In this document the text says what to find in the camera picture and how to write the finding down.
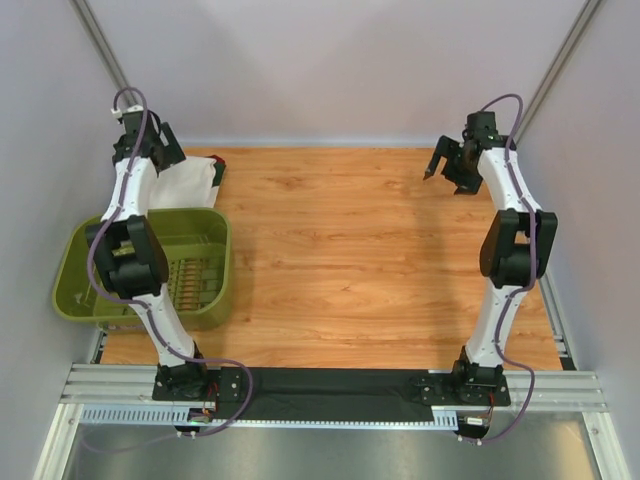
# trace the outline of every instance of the wall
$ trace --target wall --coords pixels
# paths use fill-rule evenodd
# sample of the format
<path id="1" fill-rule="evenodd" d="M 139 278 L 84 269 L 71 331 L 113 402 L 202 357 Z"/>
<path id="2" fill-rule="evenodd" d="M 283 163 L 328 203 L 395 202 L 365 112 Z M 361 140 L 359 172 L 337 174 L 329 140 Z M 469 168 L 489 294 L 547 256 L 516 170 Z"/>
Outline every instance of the wall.
<path id="1" fill-rule="evenodd" d="M 636 0 L 608 0 L 521 142 L 524 174 L 560 219 L 550 275 L 579 366 L 598 372 L 640 478 Z"/>
<path id="2" fill-rule="evenodd" d="M 0 465 L 31 478 L 69 366 L 92 329 L 57 318 L 67 239 L 103 210 L 118 135 L 113 87 L 66 0 L 7 0 L 0 16 Z"/>
<path id="3" fill-rule="evenodd" d="M 582 3 L 90 0 L 187 144 L 369 146 L 459 137 L 498 95 L 531 98 Z"/>

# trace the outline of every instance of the cable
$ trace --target cable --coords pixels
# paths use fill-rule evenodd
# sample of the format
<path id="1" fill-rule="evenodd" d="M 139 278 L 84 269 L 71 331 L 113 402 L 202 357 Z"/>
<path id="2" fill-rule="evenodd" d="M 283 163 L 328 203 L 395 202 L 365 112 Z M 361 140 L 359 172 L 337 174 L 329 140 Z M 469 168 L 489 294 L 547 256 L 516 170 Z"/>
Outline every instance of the cable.
<path id="1" fill-rule="evenodd" d="M 528 365 L 525 365 L 524 363 L 511 360 L 509 357 L 507 357 L 504 354 L 504 352 L 502 351 L 502 348 L 500 347 L 500 333 L 502 332 L 502 325 L 504 324 L 505 318 L 507 316 L 507 312 L 509 311 L 509 307 L 511 306 L 513 299 L 515 298 L 516 295 L 523 292 L 528 292 L 529 290 L 531 290 L 535 286 L 536 278 L 537 278 L 536 212 L 533 206 L 525 198 L 524 192 L 522 191 L 522 187 L 520 186 L 520 182 L 518 181 L 516 172 L 513 169 L 513 165 L 511 165 L 511 162 L 509 159 L 511 143 L 513 142 L 513 137 L 515 136 L 515 133 L 518 130 L 518 127 L 520 126 L 520 122 L 522 120 L 524 102 L 522 101 L 522 97 L 520 95 L 517 95 L 515 93 L 507 93 L 505 95 L 499 96 L 495 100 L 492 100 L 491 102 L 486 104 L 484 107 L 482 107 L 480 111 L 481 112 L 485 111 L 491 105 L 501 100 L 504 100 L 506 98 L 513 98 L 518 102 L 518 112 L 513 122 L 513 126 L 511 127 L 511 132 L 509 132 L 509 137 L 507 137 L 507 143 L 504 149 L 504 161 L 506 162 L 507 170 L 509 172 L 509 177 L 511 177 L 511 181 L 516 190 L 516 193 L 518 194 L 519 200 L 523 203 L 523 205 L 527 209 L 527 212 L 529 212 L 529 256 L 531 257 L 531 266 L 529 270 L 529 273 L 530 273 L 529 284 L 522 288 L 518 288 L 514 290 L 507 297 L 507 301 L 504 305 L 504 308 L 502 309 L 502 311 L 500 312 L 500 316 L 498 317 L 498 323 L 496 324 L 496 329 L 493 334 L 493 343 L 495 345 L 496 352 L 498 353 L 498 356 L 502 359 L 502 361 L 505 363 L 508 363 L 509 365 L 512 365 L 514 367 L 517 367 L 529 372 L 529 375 L 531 377 L 531 382 L 529 383 L 527 396 L 525 397 L 524 402 L 522 402 L 522 407 L 520 408 L 520 411 L 516 415 L 516 418 L 513 420 L 513 422 L 511 422 L 511 425 L 509 425 L 507 428 L 505 428 L 502 432 L 498 433 L 497 435 L 491 438 L 483 439 L 481 443 L 478 442 L 479 445 L 481 444 L 487 445 L 487 444 L 497 442 L 498 440 L 503 439 L 506 435 L 509 434 L 509 432 L 511 432 L 514 428 L 518 426 L 518 424 L 522 421 L 522 418 L 524 417 L 525 412 L 527 411 L 527 407 L 529 406 L 529 403 L 531 402 L 531 398 L 533 396 L 533 390 L 536 384 L 536 374 L 533 368 L 531 368 Z"/>
<path id="2" fill-rule="evenodd" d="M 184 360 L 186 362 L 193 362 L 193 363 L 217 363 L 217 364 L 230 364 L 230 365 L 235 365 L 239 368 L 241 368 L 247 375 L 247 378 L 249 380 L 249 385 L 248 385 L 248 391 L 247 391 L 247 395 L 244 399 L 244 401 L 242 402 L 242 404 L 240 405 L 240 408 L 238 408 L 238 410 L 231 415 L 227 420 L 225 420 L 222 424 L 218 425 L 217 427 L 214 428 L 210 428 L 208 430 L 205 430 L 204 432 L 198 432 L 195 434 L 196 437 L 208 437 L 210 435 L 213 435 L 215 433 L 218 433 L 222 430 L 225 430 L 226 428 L 228 428 L 229 426 L 231 426 L 232 423 L 234 423 L 239 417 L 240 415 L 242 415 L 244 413 L 244 411 L 246 410 L 247 406 L 249 405 L 249 402 L 251 401 L 251 397 L 253 395 L 253 386 L 254 386 L 254 382 L 253 382 L 253 375 L 251 374 L 251 370 L 249 370 L 249 368 L 247 366 L 245 366 L 243 363 L 238 362 L 236 360 L 231 360 L 229 358 L 193 358 L 193 357 L 189 357 L 186 355 L 183 355 L 182 353 L 176 351 L 174 348 L 171 347 L 171 345 L 169 345 L 166 340 L 162 337 L 162 335 L 160 334 L 160 332 L 158 331 L 158 327 L 156 326 L 156 322 L 155 319 L 153 318 L 153 313 L 151 311 L 151 308 L 148 304 L 146 304 L 145 302 L 141 301 L 141 300 L 128 300 L 128 299 L 122 299 L 119 297 L 115 297 L 111 294 L 109 294 L 109 292 L 107 292 L 106 290 L 104 290 L 102 288 L 102 286 L 98 283 L 98 281 L 95 278 L 95 274 L 93 271 L 93 265 L 94 265 L 94 257 L 96 254 L 96 249 L 98 248 L 98 244 L 100 243 L 100 241 L 102 240 L 102 238 L 104 237 L 106 231 L 109 229 L 109 227 L 113 224 L 113 222 L 115 221 L 116 218 L 118 218 L 118 215 L 120 215 L 120 213 L 122 212 L 123 209 L 123 202 L 124 202 L 124 197 L 126 194 L 126 190 L 127 190 L 127 184 L 129 183 L 129 177 L 131 176 L 131 169 L 133 168 L 134 162 L 135 162 L 135 158 L 138 155 L 138 152 L 140 151 L 140 145 L 142 143 L 142 139 L 144 137 L 144 130 L 145 127 L 147 125 L 147 118 L 149 115 L 149 109 L 147 108 L 147 99 L 145 98 L 144 94 L 137 88 L 135 87 L 125 87 L 121 90 L 119 90 L 115 97 L 113 98 L 113 108 L 114 110 L 118 108 L 118 100 L 120 98 L 120 96 L 125 93 L 125 92 L 132 92 L 137 94 L 140 97 L 140 102 L 142 104 L 142 121 L 141 121 L 141 127 L 140 127 L 140 131 L 138 132 L 138 136 L 136 138 L 136 141 L 134 143 L 133 149 L 131 150 L 131 156 L 129 157 L 129 161 L 127 163 L 127 169 L 124 175 L 124 178 L 122 180 L 122 185 L 120 187 L 120 192 L 118 194 L 118 205 L 116 206 L 113 214 L 107 219 L 107 221 L 105 221 L 102 226 L 100 227 L 100 229 L 98 230 L 98 233 L 96 235 L 96 237 L 93 239 L 93 242 L 91 242 L 91 246 L 89 247 L 89 254 L 87 255 L 87 275 L 89 277 L 89 283 L 91 283 L 91 286 L 95 289 L 95 291 L 98 293 L 98 295 L 100 295 L 101 297 L 120 304 L 120 305 L 139 305 L 140 307 L 142 307 L 146 314 L 147 314 L 147 318 L 149 320 L 149 325 L 151 327 L 151 331 L 153 333 L 153 336 L 158 340 L 158 342 L 162 345 L 163 348 L 166 348 L 167 351 L 169 353 L 171 353 L 172 355 L 180 358 L 181 360 Z M 158 443 L 164 440 L 168 440 L 170 438 L 176 438 L 175 434 L 171 434 L 171 435 L 164 435 L 162 437 L 157 437 L 155 439 L 149 440 L 145 443 L 142 443 L 140 445 L 135 445 L 132 447 L 125 447 L 125 448 L 119 448 L 119 449 L 115 449 L 115 450 L 101 450 L 98 448 L 94 448 L 91 445 L 87 444 L 85 439 L 82 438 L 81 443 L 82 445 L 89 451 L 93 452 L 93 453 L 107 453 L 107 454 L 116 454 L 116 453 L 124 453 L 124 452 L 129 452 L 132 450 L 136 450 L 138 448 L 142 448 L 148 445 L 152 445 L 154 443 Z"/>

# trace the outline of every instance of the white cloth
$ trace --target white cloth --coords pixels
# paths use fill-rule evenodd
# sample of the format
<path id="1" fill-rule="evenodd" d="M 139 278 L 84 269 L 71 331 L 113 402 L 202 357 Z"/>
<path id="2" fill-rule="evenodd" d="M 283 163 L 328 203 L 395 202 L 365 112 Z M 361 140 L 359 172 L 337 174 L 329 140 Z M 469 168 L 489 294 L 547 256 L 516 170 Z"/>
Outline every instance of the white cloth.
<path id="1" fill-rule="evenodd" d="M 160 173 L 151 191 L 149 208 L 212 208 L 218 187 L 211 187 L 216 175 L 212 158 L 187 157 Z"/>

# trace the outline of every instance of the green bin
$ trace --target green bin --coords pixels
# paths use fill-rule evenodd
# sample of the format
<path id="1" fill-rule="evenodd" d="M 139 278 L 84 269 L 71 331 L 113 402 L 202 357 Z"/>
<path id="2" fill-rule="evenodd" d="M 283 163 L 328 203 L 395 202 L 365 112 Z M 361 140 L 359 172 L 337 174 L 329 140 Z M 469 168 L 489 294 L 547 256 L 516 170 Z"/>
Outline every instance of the green bin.
<path id="1" fill-rule="evenodd" d="M 227 218 L 210 208 L 151 210 L 148 218 L 169 260 L 169 293 L 183 326 L 200 330 L 224 323 L 231 314 L 233 272 Z M 84 231 L 99 221 L 91 218 L 73 233 L 56 278 L 54 308 L 68 320 L 110 331 L 144 328 L 131 308 L 100 297 L 89 284 Z"/>

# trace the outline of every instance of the wooden table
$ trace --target wooden table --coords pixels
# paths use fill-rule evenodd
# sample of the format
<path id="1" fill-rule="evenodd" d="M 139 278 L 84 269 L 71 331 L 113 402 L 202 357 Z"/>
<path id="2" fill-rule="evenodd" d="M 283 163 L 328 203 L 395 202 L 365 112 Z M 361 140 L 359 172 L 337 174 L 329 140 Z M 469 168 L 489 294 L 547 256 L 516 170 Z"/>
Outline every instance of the wooden table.
<path id="1" fill-rule="evenodd" d="M 485 279 L 478 253 L 495 214 L 486 188 L 422 181 L 429 149 L 200 148 L 227 171 L 216 208 L 233 228 L 234 312 L 192 332 L 206 357 L 250 366 L 450 368 L 471 335 Z M 539 291 L 507 353 L 560 369 Z M 112 334 L 103 363 L 155 364 L 146 334 Z"/>

